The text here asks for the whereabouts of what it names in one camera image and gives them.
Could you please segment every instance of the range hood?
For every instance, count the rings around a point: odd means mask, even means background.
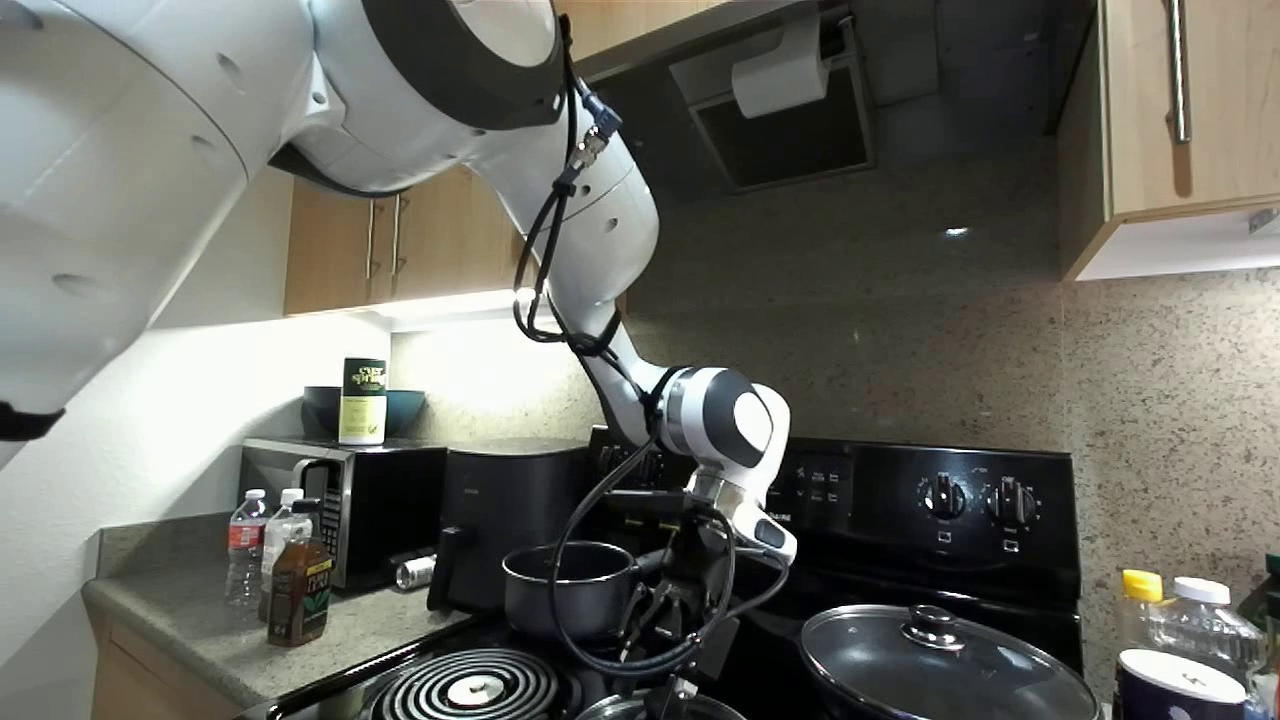
[[[597,92],[630,119],[659,190],[707,198],[1046,141],[1090,21],[1090,0],[796,0],[633,57]],[[802,88],[817,62],[824,92],[753,115],[741,79],[770,58],[796,58]],[[794,92],[784,70],[764,70],[760,88]]]

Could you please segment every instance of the lid handle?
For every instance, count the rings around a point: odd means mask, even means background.
[[[903,638],[930,651],[947,651],[960,656],[965,643],[951,633],[951,610],[935,609],[935,602],[914,602],[914,617],[903,624]]]

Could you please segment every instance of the kitchen counter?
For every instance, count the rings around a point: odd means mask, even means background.
[[[319,638],[276,649],[257,610],[230,609],[220,588],[225,516],[195,516],[102,531],[102,577],[83,585],[83,602],[236,707],[265,707],[356,661],[410,651],[416,638],[468,621],[463,610],[429,610],[429,590],[389,588],[336,598]]]

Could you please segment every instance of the stove control panel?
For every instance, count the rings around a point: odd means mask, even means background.
[[[794,438],[770,512],[940,569],[1082,569],[1065,450]]]

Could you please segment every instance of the stove control knob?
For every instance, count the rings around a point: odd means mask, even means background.
[[[1027,531],[1036,521],[1036,491],[1034,485],[1017,475],[1000,475],[1000,485],[987,491],[987,516],[1008,531]]]
[[[947,473],[935,473],[935,475],[924,475],[920,485],[920,502],[935,516],[935,521],[957,521],[965,516],[967,509],[967,491],[957,475]]]

